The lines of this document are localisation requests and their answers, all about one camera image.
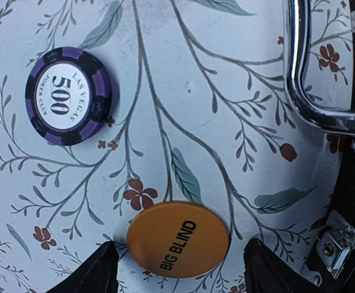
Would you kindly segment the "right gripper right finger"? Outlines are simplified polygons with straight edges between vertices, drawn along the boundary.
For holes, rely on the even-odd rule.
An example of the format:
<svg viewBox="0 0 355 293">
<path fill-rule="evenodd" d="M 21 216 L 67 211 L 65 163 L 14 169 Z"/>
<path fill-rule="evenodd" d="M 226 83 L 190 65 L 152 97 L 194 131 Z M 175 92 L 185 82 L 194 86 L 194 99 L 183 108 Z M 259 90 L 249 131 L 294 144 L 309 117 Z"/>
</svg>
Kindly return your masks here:
<svg viewBox="0 0 355 293">
<path fill-rule="evenodd" d="M 319 274 L 319 286 L 294 271 L 260 239 L 252 238 L 244 249 L 245 285 L 248 292 L 338 292 L 339 287 L 326 270 L 317 253 L 307 258 L 311 276 Z"/>
</svg>

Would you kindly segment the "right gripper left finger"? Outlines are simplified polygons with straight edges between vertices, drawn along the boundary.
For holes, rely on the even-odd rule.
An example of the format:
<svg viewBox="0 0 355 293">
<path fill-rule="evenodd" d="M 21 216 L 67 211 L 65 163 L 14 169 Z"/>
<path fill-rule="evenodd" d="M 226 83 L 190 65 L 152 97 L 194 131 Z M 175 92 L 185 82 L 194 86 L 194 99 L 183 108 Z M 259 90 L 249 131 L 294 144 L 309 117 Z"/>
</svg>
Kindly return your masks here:
<svg viewBox="0 0 355 293">
<path fill-rule="evenodd" d="M 113 241 L 104 242 L 69 277 L 50 293 L 116 293 L 118 261 Z"/>
</svg>

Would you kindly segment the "black poker case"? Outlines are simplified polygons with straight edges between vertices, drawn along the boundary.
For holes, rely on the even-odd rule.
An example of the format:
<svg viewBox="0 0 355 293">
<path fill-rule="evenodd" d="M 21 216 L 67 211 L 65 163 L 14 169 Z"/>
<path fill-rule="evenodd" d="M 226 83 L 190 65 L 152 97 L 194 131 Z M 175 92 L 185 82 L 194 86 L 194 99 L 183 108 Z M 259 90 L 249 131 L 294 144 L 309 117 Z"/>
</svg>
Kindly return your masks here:
<svg viewBox="0 0 355 293">
<path fill-rule="evenodd" d="M 307 260 L 321 274 L 322 292 L 355 292 L 355 67 L 350 110 L 322 108 L 309 100 L 304 73 L 311 37 L 309 1 L 287 1 L 285 11 L 285 90 L 309 125 L 346 139 L 326 224 Z"/>
</svg>

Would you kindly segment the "orange round button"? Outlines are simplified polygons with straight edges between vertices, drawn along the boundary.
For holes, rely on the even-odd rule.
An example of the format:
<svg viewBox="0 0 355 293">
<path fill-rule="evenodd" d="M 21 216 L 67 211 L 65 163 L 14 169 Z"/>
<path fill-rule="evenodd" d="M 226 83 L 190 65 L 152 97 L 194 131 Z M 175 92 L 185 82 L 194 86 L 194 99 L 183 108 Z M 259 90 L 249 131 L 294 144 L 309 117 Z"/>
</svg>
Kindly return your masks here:
<svg viewBox="0 0 355 293">
<path fill-rule="evenodd" d="M 192 278 L 220 264 L 230 241 L 223 221 L 211 210 L 171 201 L 155 204 L 135 217 L 126 244 L 145 270 L 166 278 Z"/>
</svg>

